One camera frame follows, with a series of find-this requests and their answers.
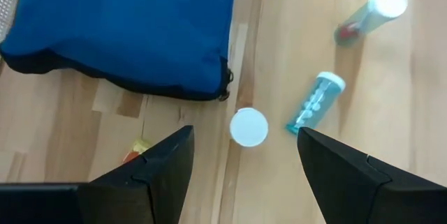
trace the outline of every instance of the hardwood plank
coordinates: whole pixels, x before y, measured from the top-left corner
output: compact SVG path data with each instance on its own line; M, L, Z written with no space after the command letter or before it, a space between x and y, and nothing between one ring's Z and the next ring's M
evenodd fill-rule
M367 0L336 0L337 5L334 14L336 26L346 21L366 2ZM346 88L338 100L340 108L339 130L344 127L352 103L362 62L363 48L364 38L361 38L353 47L337 46L335 50L335 73L342 77L346 83Z
M196 152L193 174L186 195L186 202L180 223L213 223L216 193L221 195L222 187L219 177L224 173L220 167L221 146L226 131L226 104L220 102L203 103L195 109L197 115L193 120Z
M100 79L96 90L92 110L97 112L115 113L121 103L124 90L113 83Z
M362 63L342 139L409 169L411 7L365 39Z
M263 0L254 107L267 117L270 132L261 146L242 150L233 223L315 219L316 203L300 167L296 136L284 126L318 72L334 68L334 1Z
M14 152L13 163L11 164L7 182L17 182L20 180L22 167L26 156L19 152Z
M45 181L87 181L101 119L100 112L91 110L98 80L65 70L61 83L47 143Z
M256 51L256 38L258 35L259 14L262 0L250 0L251 10L247 30L239 33L238 59L242 59L238 90L236 95L236 110L243 107L253 107L254 99L254 63ZM221 197L219 223L232 223L237 177L240 166L242 147L230 140L226 161L225 177Z
M13 162L13 151L0 151L0 183L5 183L8 181Z
M124 91L121 102L117 108L117 114L127 117L138 118L140 116L143 95L131 91Z
M60 77L59 71L23 75L7 66L1 74L0 146L27 156L17 171L17 181L43 181L46 143L54 123Z
M192 124L199 107L199 102L149 96L142 137L153 143L160 142L179 128Z
M232 168L227 168L229 165L228 162L238 163L237 160L229 160L229 156L234 156L236 159L239 157L237 153L230 152L231 140L230 133L228 132L228 126L230 124L231 117L234 115L236 106L237 106L237 98L239 97L239 85L240 80L242 78L242 65L244 61L244 53L245 46L247 44L247 34L248 34L249 26L248 24L239 24L237 27L237 34L231 40L234 40L235 50L231 56L233 61L231 62L230 68L234 73L234 80L232 84L230 84L230 97L226 101L226 109L225 112L222 112L221 117L222 121L222 133L218 138L220 139L219 150L219 161L217 166L217 182L214 190L214 201L213 201L213 210L212 210L212 222L211 223L220 223L222 222L222 218L228 218L232 216L233 210L233 201L231 199L227 199L227 193L225 192L226 187L228 186L228 180L231 176L235 175L237 169L235 166L230 165Z
M233 80L232 84L232 97L229 98L229 102L227 103L227 113L226 113L226 121L234 114L238 106L242 105L242 100L244 101L245 106L251 106L250 101L253 99L253 85L250 85L253 82L253 66L251 64L252 57L247 57L245 53L246 51L246 41L247 41L247 32L248 26L240 26L240 32L237 37L236 43L236 51L235 58L238 59L237 66L240 75L238 75L235 80ZM235 189L237 185L237 176L239 172L239 164L240 164L240 153L241 146L236 144L234 141L230 140L229 135L225 134L223 137L227 137L225 146L225 157L226 160L221 160L225 163L225 174L222 181L222 187L219 194L221 195L220 207L219 207L219 223L230 223L233 219L233 209L234 209L234 201L235 201Z
M447 186L447 6L443 0L414 1L411 170Z

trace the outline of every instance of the bottle cap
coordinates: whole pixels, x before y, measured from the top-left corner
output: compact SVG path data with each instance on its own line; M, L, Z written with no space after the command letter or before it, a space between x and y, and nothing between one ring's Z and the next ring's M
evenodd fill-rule
M339 77L338 75L328 72L328 71L323 71L320 72L318 74L318 77L321 78L325 78L327 80L330 80L331 82L335 83L336 85L338 85L338 87L342 90L342 92L344 91L344 88L346 88L346 83L344 82L343 78Z
M267 119L254 108L242 108L231 119L230 134L243 147L255 147L267 137Z
M405 12L408 0L369 0L368 4L375 13L395 19Z

